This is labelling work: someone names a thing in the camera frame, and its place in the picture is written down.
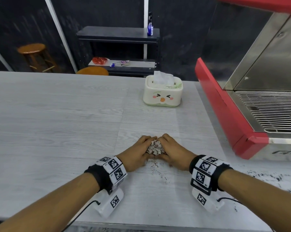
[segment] person's left hand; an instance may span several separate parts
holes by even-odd
[[[137,168],[144,166],[148,159],[154,158],[154,155],[146,153],[146,150],[155,139],[157,139],[156,136],[142,136],[130,148],[117,155],[127,172],[135,171]]]

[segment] hand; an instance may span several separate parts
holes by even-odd
[[[179,170],[189,171],[189,165],[197,155],[182,147],[168,134],[164,134],[157,140],[161,142],[166,155],[160,154],[155,156],[155,159],[165,160],[167,163],[175,166]]]
[[[117,155],[127,172],[135,171],[137,168],[144,166],[148,159],[154,158],[154,155],[146,153],[146,150],[155,139],[157,139],[156,136],[142,136],[130,148]]]

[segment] cartoon face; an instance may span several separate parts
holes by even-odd
[[[165,92],[156,91],[153,93],[153,103],[168,104],[169,100],[173,100],[170,94],[165,94]]]

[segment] wire grill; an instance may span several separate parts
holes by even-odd
[[[266,132],[291,133],[291,92],[236,91]]]

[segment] wooden stool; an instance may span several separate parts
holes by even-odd
[[[83,75],[98,75],[98,76],[109,76],[109,72],[103,67],[86,67],[77,72],[77,74]]]
[[[18,48],[18,52],[24,56],[25,61],[33,72],[46,72],[49,70],[54,72],[55,68],[59,72],[59,67],[48,53],[44,44],[24,45]]]

